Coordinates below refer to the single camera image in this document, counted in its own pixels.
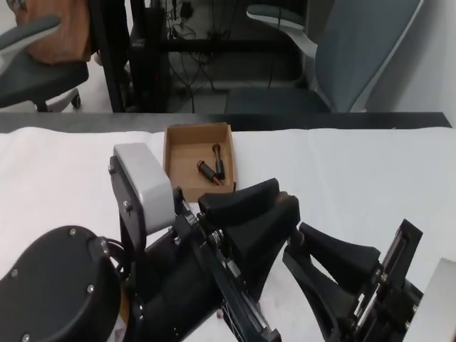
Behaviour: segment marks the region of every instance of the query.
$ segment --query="white tablecloth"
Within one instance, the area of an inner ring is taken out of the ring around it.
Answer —
[[[44,232],[78,224],[120,238],[107,166],[116,143],[146,142],[162,160],[163,134],[63,134],[27,128],[0,135],[0,275]],[[407,218],[424,231],[408,278],[424,290],[456,242],[456,133],[287,130],[234,133],[239,188],[275,177],[300,200],[301,218],[339,239],[386,252]],[[261,307],[284,342],[322,341],[281,258]],[[235,341],[212,317],[188,341]]]

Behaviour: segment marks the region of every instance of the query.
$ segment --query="wheeled chair caster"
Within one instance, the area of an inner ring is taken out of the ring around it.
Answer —
[[[71,104],[73,105],[73,107],[75,109],[79,109],[81,108],[81,97],[78,95],[76,95],[73,100],[71,100]]]

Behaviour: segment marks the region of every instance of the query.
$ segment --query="gray office chair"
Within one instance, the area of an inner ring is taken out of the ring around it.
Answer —
[[[225,113],[304,115],[365,110],[374,85],[424,0],[337,0],[318,45],[304,34],[304,18],[277,6],[251,5],[247,16],[288,34],[314,60],[311,90],[238,88]]]
[[[60,19],[46,16],[0,36],[0,108],[32,102],[38,111],[61,112],[70,103],[81,106],[79,86],[88,79],[86,63],[47,66],[30,57],[26,47],[58,30]],[[46,101],[69,91],[55,103]]]

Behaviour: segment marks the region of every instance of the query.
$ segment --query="cardboard box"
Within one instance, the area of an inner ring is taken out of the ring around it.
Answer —
[[[197,163],[204,160],[215,171],[212,146],[220,144],[225,179],[217,186],[204,178]],[[197,202],[207,192],[233,192],[236,189],[236,165],[231,127],[226,123],[170,126],[165,132],[163,168],[173,187],[181,187],[188,202]]]

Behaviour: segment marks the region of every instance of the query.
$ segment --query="electronic device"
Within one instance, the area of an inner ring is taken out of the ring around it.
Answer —
[[[275,179],[205,194],[195,214],[145,144],[116,145],[108,170],[121,241],[76,226],[37,239],[0,281],[0,341],[181,341],[217,309],[238,341],[281,341],[258,302],[285,243],[325,341],[402,341],[413,325],[423,294],[405,276],[422,233],[411,223],[380,263],[373,247],[297,229],[299,201]]]

